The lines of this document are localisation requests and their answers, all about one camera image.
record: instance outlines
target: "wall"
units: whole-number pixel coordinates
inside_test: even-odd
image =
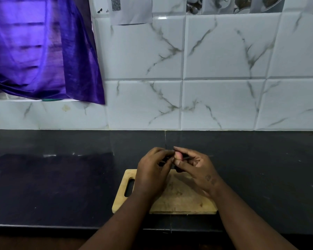
[[[153,0],[152,25],[111,26],[90,0],[107,106],[3,94],[0,129],[313,130],[306,1],[186,16],[186,0]]]

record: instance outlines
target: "qr code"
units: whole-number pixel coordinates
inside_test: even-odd
[[[113,11],[120,11],[121,9],[121,0],[111,0],[111,5],[113,6]]]

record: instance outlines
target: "cutting board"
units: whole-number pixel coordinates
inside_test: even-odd
[[[136,172],[136,169],[127,169],[125,171],[113,203],[113,213],[127,199],[124,194],[129,180],[135,179]],[[187,172],[178,173],[175,169],[171,169],[166,184],[166,189],[152,205],[150,214],[217,213],[218,209],[214,201],[204,195]]]

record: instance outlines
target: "person's left hand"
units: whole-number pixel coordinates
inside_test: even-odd
[[[168,159],[163,167],[158,164],[164,157],[174,155],[174,153],[175,151],[159,147],[150,150],[138,163],[132,194],[140,195],[152,202],[163,189],[174,157]]]

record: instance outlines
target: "wrist tattoo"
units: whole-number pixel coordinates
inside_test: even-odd
[[[212,185],[214,185],[216,183],[216,179],[213,179],[210,175],[206,175],[205,180],[210,182]]]

